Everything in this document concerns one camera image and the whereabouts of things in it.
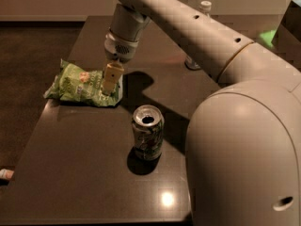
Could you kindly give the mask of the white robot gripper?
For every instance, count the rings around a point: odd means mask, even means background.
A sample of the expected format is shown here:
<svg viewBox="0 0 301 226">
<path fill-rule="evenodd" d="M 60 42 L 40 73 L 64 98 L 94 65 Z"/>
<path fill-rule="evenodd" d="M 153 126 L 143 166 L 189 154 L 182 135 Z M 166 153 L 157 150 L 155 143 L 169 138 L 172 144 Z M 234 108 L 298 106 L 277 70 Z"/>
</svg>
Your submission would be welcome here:
<svg viewBox="0 0 301 226">
<path fill-rule="evenodd" d="M 118 60 L 121 63 L 129 62 L 136 52 L 139 43 L 139 35 L 132 38 L 122 38 L 109 30 L 105 35 L 104 51 L 108 60 Z M 124 74 L 123 65 L 117 61 L 109 62 L 103 73 L 102 91 L 110 95 Z"/>
</svg>

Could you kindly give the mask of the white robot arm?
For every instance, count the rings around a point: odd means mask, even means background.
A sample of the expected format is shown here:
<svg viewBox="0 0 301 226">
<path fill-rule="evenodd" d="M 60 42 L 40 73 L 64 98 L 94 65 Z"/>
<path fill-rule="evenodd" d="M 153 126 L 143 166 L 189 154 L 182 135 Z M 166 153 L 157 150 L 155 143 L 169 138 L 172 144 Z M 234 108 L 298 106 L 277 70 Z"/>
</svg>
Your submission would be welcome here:
<svg viewBox="0 0 301 226">
<path fill-rule="evenodd" d="M 301 226 L 301 75 L 290 63 L 178 0 L 119 0 L 109 58 L 129 61 L 154 21 L 221 85 L 186 133 L 194 226 Z"/>
</svg>

